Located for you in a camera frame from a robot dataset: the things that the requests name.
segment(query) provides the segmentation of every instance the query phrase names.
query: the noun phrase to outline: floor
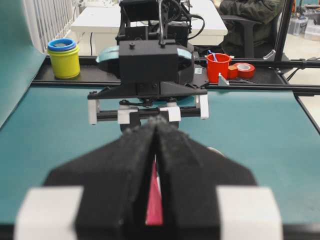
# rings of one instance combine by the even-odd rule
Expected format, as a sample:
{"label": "floor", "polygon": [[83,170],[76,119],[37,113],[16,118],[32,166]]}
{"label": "floor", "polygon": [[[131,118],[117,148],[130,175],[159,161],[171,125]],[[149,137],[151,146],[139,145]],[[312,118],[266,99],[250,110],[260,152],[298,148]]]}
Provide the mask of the floor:
{"label": "floor", "polygon": [[[90,33],[84,33],[77,37],[80,39],[78,43],[80,48],[79,54],[81,56],[91,55]],[[95,35],[93,34],[92,54],[96,56],[94,37]],[[309,59],[312,57],[320,57],[320,41],[304,39],[303,35],[295,36],[288,34],[284,52],[289,59]],[[286,73],[285,76],[288,77],[293,71],[294,70]],[[298,70],[289,82],[293,85],[320,85],[320,68]],[[311,113],[316,123],[320,126],[320,95],[302,96],[300,99]]]}

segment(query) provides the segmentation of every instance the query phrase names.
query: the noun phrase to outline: office chair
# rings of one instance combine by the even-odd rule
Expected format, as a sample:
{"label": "office chair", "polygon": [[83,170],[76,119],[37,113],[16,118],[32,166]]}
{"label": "office chair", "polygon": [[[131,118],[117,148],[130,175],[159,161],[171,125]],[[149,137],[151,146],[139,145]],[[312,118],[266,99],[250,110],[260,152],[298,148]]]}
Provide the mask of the office chair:
{"label": "office chair", "polygon": [[236,15],[221,15],[222,20],[224,21],[234,21],[240,24],[243,27],[243,42],[244,42],[244,57],[245,58],[262,58],[267,55],[272,49],[274,49],[277,35],[279,31],[279,19],[281,19],[282,13],[280,12],[273,20],[272,20],[272,29],[271,36],[269,41],[254,47],[254,26],[261,25],[262,23],[259,21],[253,21],[241,16]]}

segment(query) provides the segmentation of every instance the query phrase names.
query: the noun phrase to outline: teal mat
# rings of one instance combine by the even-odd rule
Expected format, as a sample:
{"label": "teal mat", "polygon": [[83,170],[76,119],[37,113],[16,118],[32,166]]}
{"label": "teal mat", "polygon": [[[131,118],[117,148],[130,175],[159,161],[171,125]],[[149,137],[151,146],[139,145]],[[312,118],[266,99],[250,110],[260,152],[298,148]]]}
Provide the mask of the teal mat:
{"label": "teal mat", "polygon": [[22,0],[0,1],[0,128],[25,94],[45,56],[30,39]]}
{"label": "teal mat", "polygon": [[[89,91],[32,87],[0,130],[0,224],[14,223],[28,188],[41,185],[51,168],[121,135],[116,122],[88,124]],[[272,188],[284,223],[320,222],[320,136],[292,92],[208,96],[210,118],[183,118],[180,129],[249,167]],[[104,100],[101,108],[118,102]]]}

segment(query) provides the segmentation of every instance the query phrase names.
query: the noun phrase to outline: yellow cup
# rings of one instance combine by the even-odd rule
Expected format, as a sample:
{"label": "yellow cup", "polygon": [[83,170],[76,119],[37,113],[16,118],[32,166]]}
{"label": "yellow cup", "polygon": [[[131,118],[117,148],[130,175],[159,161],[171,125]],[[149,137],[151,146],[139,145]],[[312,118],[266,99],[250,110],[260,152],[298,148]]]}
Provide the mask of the yellow cup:
{"label": "yellow cup", "polygon": [[51,65],[54,75],[59,79],[70,79],[79,75],[79,46],[68,51],[50,51]]}

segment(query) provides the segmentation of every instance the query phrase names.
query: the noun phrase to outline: tape roll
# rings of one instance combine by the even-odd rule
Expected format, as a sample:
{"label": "tape roll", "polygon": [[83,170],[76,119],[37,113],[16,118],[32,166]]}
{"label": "tape roll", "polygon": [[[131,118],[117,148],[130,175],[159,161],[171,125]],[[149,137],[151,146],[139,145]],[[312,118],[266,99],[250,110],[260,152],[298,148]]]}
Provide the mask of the tape roll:
{"label": "tape roll", "polygon": [[256,68],[249,63],[239,62],[234,66],[238,68],[238,77],[240,78],[249,79],[255,75]]}

